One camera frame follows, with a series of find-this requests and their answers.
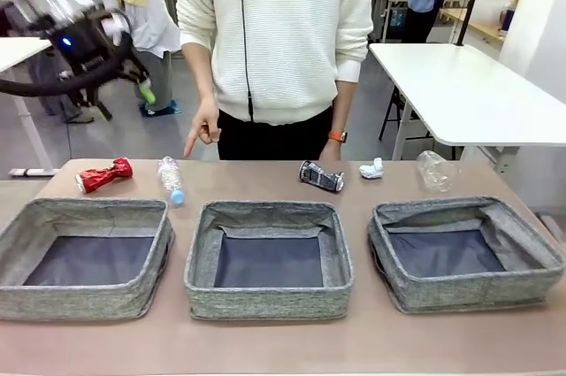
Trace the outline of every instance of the white sweater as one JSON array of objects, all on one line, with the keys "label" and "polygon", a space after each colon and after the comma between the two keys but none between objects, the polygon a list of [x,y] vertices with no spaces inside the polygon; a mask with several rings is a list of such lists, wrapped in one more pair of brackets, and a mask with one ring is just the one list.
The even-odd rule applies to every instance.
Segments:
[{"label": "white sweater", "polygon": [[[357,82],[371,31],[371,0],[244,0],[255,122],[312,118]],[[181,43],[212,50],[218,107],[249,121],[241,0],[178,0]]]}]

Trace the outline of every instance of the white shirt cuff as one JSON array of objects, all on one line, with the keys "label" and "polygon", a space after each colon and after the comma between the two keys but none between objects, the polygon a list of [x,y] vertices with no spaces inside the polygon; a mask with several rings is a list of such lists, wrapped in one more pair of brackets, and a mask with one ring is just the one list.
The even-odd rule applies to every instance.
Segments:
[{"label": "white shirt cuff", "polygon": [[201,46],[204,46],[208,50],[212,51],[211,46],[210,46],[210,39],[205,40],[205,39],[198,37],[196,35],[192,35],[192,34],[181,31],[181,33],[180,33],[180,45],[184,46],[185,44],[189,44],[190,42],[195,42],[196,44],[200,44]]},{"label": "white shirt cuff", "polygon": [[336,81],[357,82],[360,78],[362,62],[347,58],[336,58]]}]

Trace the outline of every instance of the hand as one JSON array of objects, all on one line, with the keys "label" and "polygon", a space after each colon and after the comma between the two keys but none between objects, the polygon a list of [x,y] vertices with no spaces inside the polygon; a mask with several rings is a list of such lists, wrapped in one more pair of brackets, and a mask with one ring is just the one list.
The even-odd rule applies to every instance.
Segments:
[{"label": "hand", "polygon": [[322,149],[322,153],[320,154],[320,160],[321,161],[325,161],[325,162],[330,162],[330,161],[340,161],[341,160],[341,155],[340,155],[340,147],[342,146],[342,143],[337,142],[335,140],[329,139],[328,142],[326,143],[326,146],[324,149]]},{"label": "hand", "polygon": [[188,133],[183,157],[188,157],[191,154],[196,139],[198,138],[200,138],[204,144],[211,144],[218,141],[220,132],[222,131],[218,129],[218,115],[219,110],[214,99],[201,101],[201,105],[193,118],[191,131]]}]

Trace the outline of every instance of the clear plastic bottle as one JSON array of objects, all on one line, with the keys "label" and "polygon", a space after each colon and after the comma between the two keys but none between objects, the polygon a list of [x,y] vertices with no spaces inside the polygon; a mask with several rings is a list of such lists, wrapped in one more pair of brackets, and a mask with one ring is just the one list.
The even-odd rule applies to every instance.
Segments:
[{"label": "clear plastic bottle", "polygon": [[185,188],[179,164],[172,157],[164,157],[157,164],[157,177],[161,181],[167,200],[173,206],[185,203]]},{"label": "clear plastic bottle", "polygon": [[417,168],[426,188],[434,192],[448,192],[460,174],[454,162],[432,150],[425,150],[417,157]]}]

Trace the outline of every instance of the fabric storage basket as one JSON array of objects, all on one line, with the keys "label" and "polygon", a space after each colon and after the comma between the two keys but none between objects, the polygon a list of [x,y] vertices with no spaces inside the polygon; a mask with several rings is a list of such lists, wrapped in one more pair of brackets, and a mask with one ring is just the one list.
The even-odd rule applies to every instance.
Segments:
[{"label": "fabric storage basket", "polygon": [[383,203],[371,247],[404,312],[475,311],[545,302],[562,253],[494,197]]},{"label": "fabric storage basket", "polygon": [[162,201],[34,200],[0,235],[0,318],[138,318],[172,240]]},{"label": "fabric storage basket", "polygon": [[207,203],[185,269],[194,318],[339,318],[353,281],[327,203]]}]

